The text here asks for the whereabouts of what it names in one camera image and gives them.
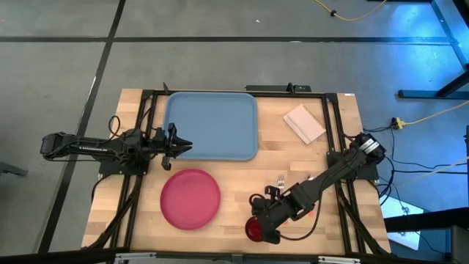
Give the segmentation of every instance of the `light blue plastic tray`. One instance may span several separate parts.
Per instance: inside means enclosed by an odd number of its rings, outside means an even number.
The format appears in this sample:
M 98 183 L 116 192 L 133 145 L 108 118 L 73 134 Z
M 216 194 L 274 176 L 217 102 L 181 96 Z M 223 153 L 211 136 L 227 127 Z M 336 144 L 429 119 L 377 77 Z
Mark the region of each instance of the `light blue plastic tray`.
M 163 127 L 193 142 L 177 158 L 247 161 L 257 153 L 257 103 L 242 92 L 176 92 L 166 104 Z

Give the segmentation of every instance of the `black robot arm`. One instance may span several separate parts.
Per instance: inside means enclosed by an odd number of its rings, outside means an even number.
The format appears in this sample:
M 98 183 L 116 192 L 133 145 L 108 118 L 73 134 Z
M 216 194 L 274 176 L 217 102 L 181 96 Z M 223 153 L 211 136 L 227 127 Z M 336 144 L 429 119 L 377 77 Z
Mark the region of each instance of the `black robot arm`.
M 54 161 L 71 154 L 89 155 L 97 161 L 116 162 L 127 167 L 138 166 L 157 154 L 163 154 L 162 166 L 171 169 L 170 158 L 192 148 L 192 142 L 177 137 L 174 123 L 168 126 L 168 136 L 162 128 L 156 129 L 153 138 L 139 129 L 125 131 L 117 138 L 95 139 L 79 137 L 63 132 L 52 133 L 43 138 L 40 153 L 44 159 Z
M 253 217 L 246 223 L 246 234 L 256 242 L 280 243 L 281 235 L 277 228 L 281 224 L 287 219 L 301 219 L 313 210 L 314 203 L 320 200 L 327 187 L 364 164 L 380 163 L 384 154 L 385 149 L 373 136 L 361 133 L 333 166 L 314 179 L 296 183 L 283 194 L 279 194 L 278 188 L 267 186 L 265 193 L 270 195 L 270 199 L 260 194 L 251 195 L 249 202 Z

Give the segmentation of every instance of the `gray floor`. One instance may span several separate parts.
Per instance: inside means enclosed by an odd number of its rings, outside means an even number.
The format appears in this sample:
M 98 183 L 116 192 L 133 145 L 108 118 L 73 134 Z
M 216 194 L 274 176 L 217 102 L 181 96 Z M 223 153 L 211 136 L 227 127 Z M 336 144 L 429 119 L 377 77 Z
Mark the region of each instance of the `gray floor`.
M 376 5 L 362 0 L 324 2 L 350 17 Z M 468 30 L 452 1 L 438 3 L 469 54 Z M 106 36 L 117 4 L 0 1 L 0 36 Z M 128 0 L 117 35 L 445 36 L 428 4 L 388 3 L 369 18 L 351 23 L 331 18 L 310 0 Z M 42 160 L 40 140 L 50 132 L 76 130 L 102 50 L 101 43 L 0 43 L 0 161 L 29 170 L 26 177 L 0 177 L 2 255 L 34 250 L 62 169 L 62 164 Z M 374 128 L 387 125 L 392 117 L 417 120 L 461 103 L 396 98 L 398 89 L 439 89 L 461 72 L 452 48 L 439 45 L 115 43 L 86 134 L 107 137 L 107 121 L 122 88 L 161 89 L 163 81 L 170 89 L 241 90 L 246 84 L 291 81 L 308 84 L 315 92 L 353 92 L 363 124 Z M 457 109 L 397 131 L 395 159 L 435 165 L 465 157 L 467 112 Z M 377 138 L 390 149 L 388 132 Z M 387 163 L 379 169 L 389 178 Z M 79 248 L 96 174 L 97 164 L 77 165 L 52 250 Z M 408 177 L 396 175 L 396 181 Z M 442 210 L 467 206 L 467 186 L 464 176 L 438 175 L 400 186 L 399 193 L 411 204 Z

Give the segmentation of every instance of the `metal fork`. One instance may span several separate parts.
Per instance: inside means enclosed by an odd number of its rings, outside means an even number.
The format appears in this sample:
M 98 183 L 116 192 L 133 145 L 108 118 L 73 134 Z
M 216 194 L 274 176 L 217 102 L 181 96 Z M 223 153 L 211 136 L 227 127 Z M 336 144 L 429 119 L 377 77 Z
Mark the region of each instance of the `metal fork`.
M 277 185 L 280 191 L 285 188 L 285 176 L 284 175 L 278 176 Z

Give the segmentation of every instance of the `wooden table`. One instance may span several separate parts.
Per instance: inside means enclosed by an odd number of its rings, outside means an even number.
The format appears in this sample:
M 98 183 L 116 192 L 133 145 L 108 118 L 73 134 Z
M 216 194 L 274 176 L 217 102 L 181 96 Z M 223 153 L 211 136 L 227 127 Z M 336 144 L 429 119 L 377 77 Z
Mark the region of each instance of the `wooden table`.
M 354 135 L 361 132 L 361 120 L 353 94 L 339 94 L 339 107 L 344 132 Z M 116 115 L 122 121 L 121 132 L 133 128 L 141 97 L 140 89 L 122 91 Z M 162 125 L 167 96 L 158 96 L 153 127 Z M 251 217 L 248 197 L 263 194 L 266 185 L 276 186 L 279 175 L 285 176 L 285 187 L 326 170 L 325 153 L 327 137 L 321 135 L 310 145 L 288 127 L 282 117 L 299 104 L 324 124 L 320 99 L 313 98 L 256 98 L 259 121 L 259 151 L 250 161 L 172 161 L 172 170 L 164 171 L 161 156 L 152 160 L 144 176 L 138 213 L 132 237 L 132 250 L 171 252 L 242 252 L 259 254 L 344 254 L 339 225 L 337 199 L 333 187 L 325 190 L 316 231 L 303 241 L 282 240 L 279 245 L 250 241 L 244 230 Z M 339 140 L 335 119 L 331 114 L 336 149 Z M 196 231 L 182 231 L 171 226 L 160 211 L 160 192 L 165 182 L 181 169 L 197 168 L 210 173 L 221 190 L 221 205 L 217 216 L 206 227 Z M 83 239 L 83 246 L 94 242 L 116 213 L 123 176 L 105 179 L 96 189 L 95 200 Z M 379 244 L 390 250 L 380 202 L 375 189 L 365 180 L 355 181 L 355 192 L 362 222 Z M 289 237 L 306 234 L 314 222 L 315 210 L 299 221 L 289 220 L 279 229 Z M 126 219 L 121 225 L 119 243 L 123 244 Z M 348 219 L 352 249 L 357 252 L 355 231 Z

